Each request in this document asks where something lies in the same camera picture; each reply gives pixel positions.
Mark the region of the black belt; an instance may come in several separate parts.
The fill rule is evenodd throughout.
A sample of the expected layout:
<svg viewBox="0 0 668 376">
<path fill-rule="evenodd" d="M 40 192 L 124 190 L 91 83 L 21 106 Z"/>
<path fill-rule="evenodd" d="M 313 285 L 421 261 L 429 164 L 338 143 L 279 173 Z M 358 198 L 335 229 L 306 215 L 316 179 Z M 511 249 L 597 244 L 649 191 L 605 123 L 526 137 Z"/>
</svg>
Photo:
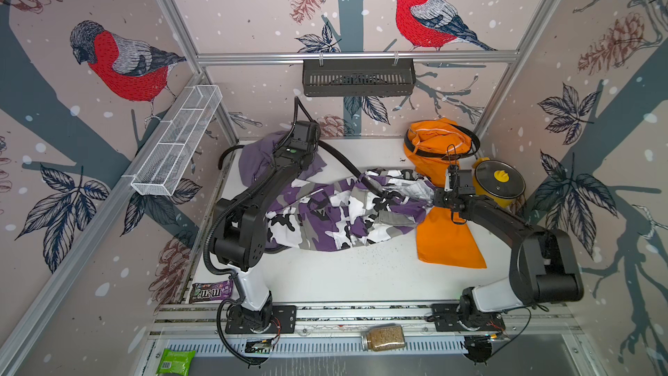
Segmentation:
<svg viewBox="0 0 668 376">
<path fill-rule="evenodd" d="M 405 149 L 419 157 L 459 161 L 471 158 L 480 148 L 478 136 L 460 125 L 446 123 L 443 128 L 422 129 L 426 139 L 421 139 L 419 132 L 409 129 L 404 136 Z"/>
<path fill-rule="evenodd" d="M 218 168 L 220 171 L 222 171 L 222 170 L 223 170 L 223 166 L 224 166 L 225 159 L 226 159 L 229 155 L 233 154 L 235 151 L 237 151 L 237 150 L 241 150 L 241 149 L 243 149 L 244 147 L 245 147 L 244 144 L 236 144 L 235 146 L 231 146 L 231 147 L 227 148 L 226 150 L 224 150 L 224 152 L 220 155 L 220 157 L 219 157 L 219 159 L 218 159 L 218 162 L 217 162 L 217 168 Z"/>
<path fill-rule="evenodd" d="M 368 191 L 373 193 L 374 195 L 378 197 L 383 197 L 384 196 L 384 191 L 377 182 L 374 180 L 371 180 L 368 178 L 363 172 L 361 172 L 358 167 L 353 165 L 351 161 L 344 156 L 343 153 L 341 153 L 339 150 L 331 146 L 330 144 L 327 144 L 327 142 L 320 140 L 318 141 L 318 146 L 322 148 L 323 150 L 327 151 L 330 155 L 332 155 L 341 165 L 343 165 L 359 182 L 361 182 L 363 185 L 366 186 Z"/>
</svg>

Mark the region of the lilac purple trousers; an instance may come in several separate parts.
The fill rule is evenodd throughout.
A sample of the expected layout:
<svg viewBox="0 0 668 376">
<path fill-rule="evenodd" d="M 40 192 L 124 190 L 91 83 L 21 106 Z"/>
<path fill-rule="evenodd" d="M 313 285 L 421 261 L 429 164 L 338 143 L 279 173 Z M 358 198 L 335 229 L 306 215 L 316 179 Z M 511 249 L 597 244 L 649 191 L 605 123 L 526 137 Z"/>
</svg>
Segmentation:
<svg viewBox="0 0 668 376">
<path fill-rule="evenodd" d="M 273 132 L 251 144 L 247 144 L 239 157 L 238 169 L 241 182 L 250 187 L 262 176 L 269 163 L 276 144 L 283 138 L 285 132 Z M 297 180 L 306 181 L 320 173 L 326 167 L 325 160 L 317 154 L 311 165 L 303 171 Z"/>
</svg>

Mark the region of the orange trousers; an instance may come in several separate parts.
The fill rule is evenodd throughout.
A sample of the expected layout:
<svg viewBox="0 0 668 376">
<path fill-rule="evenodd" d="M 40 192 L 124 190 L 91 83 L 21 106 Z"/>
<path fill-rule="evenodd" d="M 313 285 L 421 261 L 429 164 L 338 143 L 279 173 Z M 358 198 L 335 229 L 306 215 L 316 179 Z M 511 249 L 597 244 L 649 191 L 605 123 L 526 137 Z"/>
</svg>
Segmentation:
<svg viewBox="0 0 668 376">
<path fill-rule="evenodd" d="M 443 128 L 446 123 L 457 125 L 452 120 L 442 118 L 412 123 L 408 130 L 420 130 L 419 136 L 426 139 L 427 134 L 422 132 L 422 129 Z M 419 157 L 409 153 L 405 146 L 404 152 L 414 164 L 416 172 L 428 178 L 437 188 L 444 187 L 448 167 L 459 164 L 459 161 Z M 417 226 L 416 245 L 419 260 L 424 263 L 471 269 L 486 268 L 485 259 L 468 225 L 446 208 L 434 207 L 429 211 L 426 219 Z"/>
</svg>

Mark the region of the purple camouflage trousers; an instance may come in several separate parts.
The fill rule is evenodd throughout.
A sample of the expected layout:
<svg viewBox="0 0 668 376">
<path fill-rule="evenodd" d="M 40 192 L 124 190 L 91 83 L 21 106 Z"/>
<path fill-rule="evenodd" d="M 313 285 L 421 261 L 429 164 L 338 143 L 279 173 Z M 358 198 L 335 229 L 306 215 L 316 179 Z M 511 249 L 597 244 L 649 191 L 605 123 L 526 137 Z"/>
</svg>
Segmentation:
<svg viewBox="0 0 668 376">
<path fill-rule="evenodd" d="M 426 219 L 435 194 L 428 178 L 410 169 L 374 169 L 365 177 L 380 186 L 379 196 L 355 178 L 330 184 L 294 180 L 266 214 L 265 251 L 374 245 L 406 235 Z"/>
</svg>

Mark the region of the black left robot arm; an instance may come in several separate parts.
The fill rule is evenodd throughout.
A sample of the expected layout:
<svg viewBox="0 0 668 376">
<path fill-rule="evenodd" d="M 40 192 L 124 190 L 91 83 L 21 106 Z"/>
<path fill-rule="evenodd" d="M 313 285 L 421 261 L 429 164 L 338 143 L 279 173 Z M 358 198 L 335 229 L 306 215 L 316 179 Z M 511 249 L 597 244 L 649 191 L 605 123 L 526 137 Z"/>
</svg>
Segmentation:
<svg viewBox="0 0 668 376">
<path fill-rule="evenodd" d="M 264 332 L 273 320 L 271 291 L 252 269 L 265 253 L 268 238 L 266 214 L 282 191 L 312 164 L 320 139 L 320 126 L 294 99 L 292 126 L 278 141 L 269 165 L 260 178 L 231 200 L 216 204 L 214 222 L 205 237 L 203 261 L 209 273 L 228 276 L 238 292 L 236 299 L 226 299 L 217 309 L 216 326 L 224 347 L 248 367 L 261 367 L 266 358 L 248 357 L 226 339 L 224 316 L 238 312 L 251 332 Z"/>
</svg>

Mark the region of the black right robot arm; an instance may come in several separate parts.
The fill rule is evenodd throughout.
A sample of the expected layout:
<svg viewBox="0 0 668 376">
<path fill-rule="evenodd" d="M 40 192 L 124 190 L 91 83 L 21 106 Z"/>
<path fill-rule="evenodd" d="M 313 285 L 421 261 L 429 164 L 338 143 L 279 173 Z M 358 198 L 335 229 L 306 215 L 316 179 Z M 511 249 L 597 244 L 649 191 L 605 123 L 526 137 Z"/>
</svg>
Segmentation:
<svg viewBox="0 0 668 376">
<path fill-rule="evenodd" d="M 511 249 L 507 277 L 462 293 L 458 315 L 464 326 L 480 327 L 484 319 L 505 311 L 584 297 L 570 236 L 532 225 L 492 198 L 478 195 L 470 171 L 449 166 L 445 186 L 435 191 L 434 205 L 457 214 L 465 225 L 482 226 Z"/>
</svg>

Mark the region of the jar of brown grains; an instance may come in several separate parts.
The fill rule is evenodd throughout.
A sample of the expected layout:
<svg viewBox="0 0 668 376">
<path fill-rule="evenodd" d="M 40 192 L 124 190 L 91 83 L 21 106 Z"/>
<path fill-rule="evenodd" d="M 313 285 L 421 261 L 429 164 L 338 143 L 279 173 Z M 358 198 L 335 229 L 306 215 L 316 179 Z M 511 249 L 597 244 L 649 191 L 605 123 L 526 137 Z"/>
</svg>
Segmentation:
<svg viewBox="0 0 668 376">
<path fill-rule="evenodd" d="M 362 348 L 365 351 L 385 352 L 405 348 L 403 327 L 396 324 L 372 327 L 363 334 Z"/>
</svg>

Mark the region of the purple candy packet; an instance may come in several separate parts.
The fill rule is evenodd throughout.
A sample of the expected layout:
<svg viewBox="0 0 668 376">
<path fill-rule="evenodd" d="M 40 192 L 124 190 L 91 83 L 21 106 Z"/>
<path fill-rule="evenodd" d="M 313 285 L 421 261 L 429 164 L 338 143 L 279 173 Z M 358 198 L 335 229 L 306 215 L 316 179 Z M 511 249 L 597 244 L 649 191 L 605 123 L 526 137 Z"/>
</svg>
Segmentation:
<svg viewBox="0 0 668 376">
<path fill-rule="evenodd" d="M 215 283 L 194 283 L 191 287 L 189 303 L 222 302 L 232 296 L 233 289 L 234 282 L 232 280 Z"/>
</svg>

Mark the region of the green wipes packet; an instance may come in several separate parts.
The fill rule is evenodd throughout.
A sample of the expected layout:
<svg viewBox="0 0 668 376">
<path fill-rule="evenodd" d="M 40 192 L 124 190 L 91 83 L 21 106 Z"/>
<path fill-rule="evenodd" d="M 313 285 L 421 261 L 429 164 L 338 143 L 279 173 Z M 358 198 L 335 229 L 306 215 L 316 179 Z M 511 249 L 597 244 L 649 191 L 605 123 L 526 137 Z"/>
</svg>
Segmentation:
<svg viewBox="0 0 668 376">
<path fill-rule="evenodd" d="M 196 351 L 163 350 L 156 375 L 188 376 Z"/>
</svg>

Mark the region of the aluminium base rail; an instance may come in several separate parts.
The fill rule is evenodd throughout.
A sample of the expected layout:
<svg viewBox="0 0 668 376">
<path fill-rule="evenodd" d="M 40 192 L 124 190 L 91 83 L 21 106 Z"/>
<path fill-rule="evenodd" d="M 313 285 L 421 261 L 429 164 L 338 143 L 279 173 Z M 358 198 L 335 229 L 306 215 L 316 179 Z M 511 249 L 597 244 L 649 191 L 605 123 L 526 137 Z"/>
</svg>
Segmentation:
<svg viewBox="0 0 668 376">
<path fill-rule="evenodd" d="M 198 358 L 227 357 L 230 343 L 243 353 L 248 341 L 261 337 L 240 330 L 219 338 L 224 320 L 216 318 L 217 306 L 167 306 L 148 330 L 144 354 L 157 359 L 163 351 L 193 351 Z M 402 353 L 465 353 L 480 338 L 502 344 L 512 337 L 558 335 L 570 339 L 582 334 L 569 308 L 548 306 L 531 313 L 525 309 L 501 313 L 492 323 L 467 330 L 458 320 L 448 321 L 432 309 L 430 301 L 298 303 L 288 311 L 270 358 L 325 357 L 365 353 L 363 336 L 373 327 L 400 326 L 405 336 Z"/>
</svg>

